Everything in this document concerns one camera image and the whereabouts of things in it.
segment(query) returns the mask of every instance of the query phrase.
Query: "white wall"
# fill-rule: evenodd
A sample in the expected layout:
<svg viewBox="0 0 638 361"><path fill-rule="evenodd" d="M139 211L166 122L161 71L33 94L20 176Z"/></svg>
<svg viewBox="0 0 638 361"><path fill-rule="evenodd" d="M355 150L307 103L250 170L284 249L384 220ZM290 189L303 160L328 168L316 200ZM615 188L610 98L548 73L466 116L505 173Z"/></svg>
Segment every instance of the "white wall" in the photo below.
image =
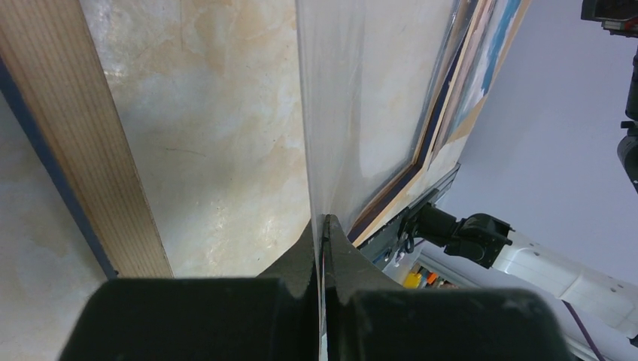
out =
<svg viewBox="0 0 638 361"><path fill-rule="evenodd" d="M638 194L616 156L638 41L580 20L580 6L532 2L442 207L458 217L492 214L534 241L638 284ZM505 282L488 272L474 277ZM563 325L573 321L564 318ZM607 356L638 359L628 342L615 343L619 335L588 325L596 328L595 341L613 345Z"/></svg>

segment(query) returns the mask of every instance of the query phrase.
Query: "transparent plastic film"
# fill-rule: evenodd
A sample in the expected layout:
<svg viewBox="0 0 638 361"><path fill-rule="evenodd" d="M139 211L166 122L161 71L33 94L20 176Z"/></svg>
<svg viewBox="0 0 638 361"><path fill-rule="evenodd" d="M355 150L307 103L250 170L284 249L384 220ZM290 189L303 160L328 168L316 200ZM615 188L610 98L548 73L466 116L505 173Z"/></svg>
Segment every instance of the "transparent plastic film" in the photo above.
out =
<svg viewBox="0 0 638 361"><path fill-rule="evenodd" d="M431 92L442 82L436 75L453 58L444 49L464 34L450 38L459 6L456 0L297 1L315 241L325 214L335 214L348 232L412 162Z"/></svg>

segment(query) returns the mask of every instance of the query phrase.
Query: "beige marble wall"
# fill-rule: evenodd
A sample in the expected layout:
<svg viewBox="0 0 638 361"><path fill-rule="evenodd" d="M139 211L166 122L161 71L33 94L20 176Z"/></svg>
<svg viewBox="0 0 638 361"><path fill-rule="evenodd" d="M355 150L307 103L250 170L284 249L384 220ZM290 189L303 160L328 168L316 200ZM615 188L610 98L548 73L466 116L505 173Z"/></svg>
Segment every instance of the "beige marble wall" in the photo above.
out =
<svg viewBox="0 0 638 361"><path fill-rule="evenodd" d="M89 246L0 96L0 359L54 359L103 282Z"/></svg>
<svg viewBox="0 0 638 361"><path fill-rule="evenodd" d="M310 217L293 0L81 3L175 275L259 273Z"/></svg>

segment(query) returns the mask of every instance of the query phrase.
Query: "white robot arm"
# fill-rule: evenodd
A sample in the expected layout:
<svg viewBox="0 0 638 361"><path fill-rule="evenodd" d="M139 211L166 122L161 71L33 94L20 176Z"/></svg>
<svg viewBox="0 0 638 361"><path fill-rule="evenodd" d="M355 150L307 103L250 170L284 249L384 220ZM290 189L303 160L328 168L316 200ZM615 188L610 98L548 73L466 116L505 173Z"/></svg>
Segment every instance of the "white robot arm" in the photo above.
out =
<svg viewBox="0 0 638 361"><path fill-rule="evenodd" d="M485 268L495 268L540 287L600 318L638 347L638 287L618 281L516 232L487 214L456 217L431 204L411 214L399 240L424 240Z"/></svg>
<svg viewBox="0 0 638 361"><path fill-rule="evenodd" d="M492 268L514 275L600 318L632 343L638 335L638 287L587 267L510 230L512 244Z"/></svg>

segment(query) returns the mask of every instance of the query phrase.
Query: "blue edge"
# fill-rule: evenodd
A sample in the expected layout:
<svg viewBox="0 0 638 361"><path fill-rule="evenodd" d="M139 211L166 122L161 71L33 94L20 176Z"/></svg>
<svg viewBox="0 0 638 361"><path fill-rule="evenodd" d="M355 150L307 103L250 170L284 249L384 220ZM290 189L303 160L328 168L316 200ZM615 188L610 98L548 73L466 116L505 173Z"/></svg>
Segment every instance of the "blue edge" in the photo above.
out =
<svg viewBox="0 0 638 361"><path fill-rule="evenodd" d="M113 268L113 265L108 260L106 252L104 252L104 248L102 248L96 233L93 231L87 215L82 210L80 202L78 202L75 198L75 194L68 185L68 182L62 173L62 169L56 161L55 156L51 153L47 142L44 140L44 136L40 132L35 119L29 111L29 108L26 106L14 79L11 77L11 74L9 74L5 62L1 59L0 91L2 91L2 94L5 96L5 99L9 104L9 108L13 111L18 123L20 123L20 126L25 132L26 137L29 139L29 142L35 150L35 153L38 155L38 158L42 162L42 165L44 165L44 168L47 169L53 184L55 184L62 200L66 204L69 212L71 212L80 232L82 232L82 235L87 240L93 255L106 275L106 278L117 278L117 271L115 271L115 268Z"/></svg>

